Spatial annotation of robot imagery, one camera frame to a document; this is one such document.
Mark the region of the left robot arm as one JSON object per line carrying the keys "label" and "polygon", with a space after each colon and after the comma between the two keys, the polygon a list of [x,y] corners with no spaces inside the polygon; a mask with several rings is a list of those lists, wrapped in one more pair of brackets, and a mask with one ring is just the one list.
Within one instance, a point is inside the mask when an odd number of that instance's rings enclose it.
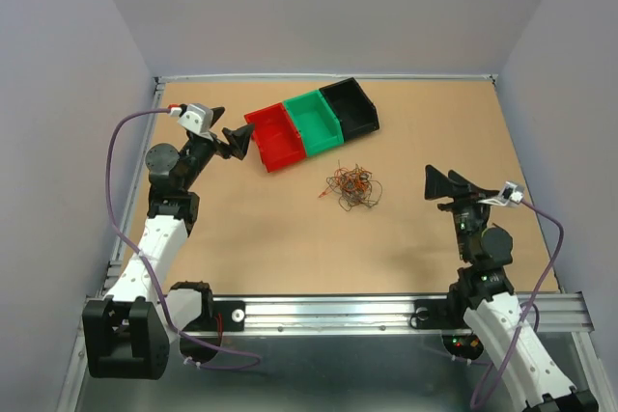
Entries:
{"label": "left robot arm", "polygon": [[180,149],[159,143],[145,155],[150,190],[140,240],[114,230],[132,255],[109,291],[87,302],[82,312],[88,371],[94,378],[157,380],[175,340],[204,349],[199,357],[183,359],[198,370],[217,370],[212,359],[219,352],[237,354],[222,344],[223,318],[209,284],[179,282],[169,291],[161,284],[197,221],[200,198],[192,184],[216,156],[242,160],[255,126],[223,128],[217,137],[211,129],[224,114],[222,107],[180,104],[162,112],[176,119],[187,140]]}

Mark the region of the aluminium mounting rail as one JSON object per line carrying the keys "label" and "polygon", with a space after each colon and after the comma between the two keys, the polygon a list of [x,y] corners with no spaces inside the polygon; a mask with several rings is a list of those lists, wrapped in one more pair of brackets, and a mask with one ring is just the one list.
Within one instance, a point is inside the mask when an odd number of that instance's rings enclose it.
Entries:
{"label": "aluminium mounting rail", "polygon": [[[194,290],[173,290],[170,301],[188,303],[199,298]],[[214,300],[245,303],[242,332],[245,337],[370,336],[469,333],[467,330],[418,330],[409,325],[414,301],[445,298],[442,294],[312,295],[312,296],[215,296]],[[594,325],[584,298],[578,293],[541,293],[535,302],[540,333],[590,333]],[[213,332],[189,332],[206,336]]]}

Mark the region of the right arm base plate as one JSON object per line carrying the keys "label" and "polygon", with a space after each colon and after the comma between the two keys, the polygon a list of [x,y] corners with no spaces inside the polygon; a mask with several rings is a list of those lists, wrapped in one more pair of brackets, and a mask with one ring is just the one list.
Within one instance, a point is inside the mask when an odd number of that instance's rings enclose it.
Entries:
{"label": "right arm base plate", "polygon": [[418,330],[470,331],[464,322],[463,308],[446,298],[416,299],[409,325]]}

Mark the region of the red plastic bin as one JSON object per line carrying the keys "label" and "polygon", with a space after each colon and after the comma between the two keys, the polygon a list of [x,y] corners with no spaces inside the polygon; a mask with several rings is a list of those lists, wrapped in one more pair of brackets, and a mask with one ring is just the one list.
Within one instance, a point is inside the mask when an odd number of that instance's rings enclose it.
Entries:
{"label": "red plastic bin", "polygon": [[300,133],[282,103],[247,113],[244,119],[254,125],[252,139],[269,173],[296,164],[306,157]]}

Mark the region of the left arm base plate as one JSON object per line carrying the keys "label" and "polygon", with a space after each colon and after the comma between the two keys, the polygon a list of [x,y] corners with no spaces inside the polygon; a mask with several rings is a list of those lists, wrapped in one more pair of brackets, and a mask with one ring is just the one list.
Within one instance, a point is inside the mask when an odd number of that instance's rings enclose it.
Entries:
{"label": "left arm base plate", "polygon": [[241,300],[192,300],[168,302],[174,325],[185,332],[231,332],[244,330],[245,303]]}

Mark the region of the black plastic bin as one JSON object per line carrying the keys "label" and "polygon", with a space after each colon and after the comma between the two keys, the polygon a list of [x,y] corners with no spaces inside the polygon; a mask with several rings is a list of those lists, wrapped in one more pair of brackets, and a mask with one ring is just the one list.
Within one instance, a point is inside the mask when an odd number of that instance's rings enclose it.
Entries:
{"label": "black plastic bin", "polygon": [[340,123],[345,142],[379,130],[376,106],[355,78],[321,87],[320,92]]}

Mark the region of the green plastic bin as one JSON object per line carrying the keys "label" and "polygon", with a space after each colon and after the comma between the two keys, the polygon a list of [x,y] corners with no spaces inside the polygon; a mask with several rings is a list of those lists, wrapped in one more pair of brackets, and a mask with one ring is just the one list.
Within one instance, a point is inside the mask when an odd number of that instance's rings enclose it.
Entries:
{"label": "green plastic bin", "polygon": [[284,107],[300,134],[307,156],[344,144],[339,120],[320,91],[286,99]]}

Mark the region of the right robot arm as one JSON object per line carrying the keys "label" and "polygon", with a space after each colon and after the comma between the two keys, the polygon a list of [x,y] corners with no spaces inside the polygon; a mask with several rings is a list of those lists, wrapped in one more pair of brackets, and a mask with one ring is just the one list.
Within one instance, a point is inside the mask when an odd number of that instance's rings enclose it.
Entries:
{"label": "right robot arm", "polygon": [[507,277],[513,238],[491,224],[491,209],[525,205],[524,195],[524,187],[513,182],[506,182],[500,190],[488,190],[455,171],[443,174],[426,165],[424,197],[451,213],[464,263],[444,302],[427,310],[427,320],[442,329],[470,329],[468,338],[447,340],[445,347],[451,355],[474,360],[486,352],[492,361],[493,368],[484,377],[493,383],[475,388],[471,409],[483,407],[497,385],[503,384],[518,411],[597,411],[600,406],[593,393],[579,390],[559,369],[538,338],[536,324],[527,320],[537,311],[540,289],[535,287],[521,302]]}

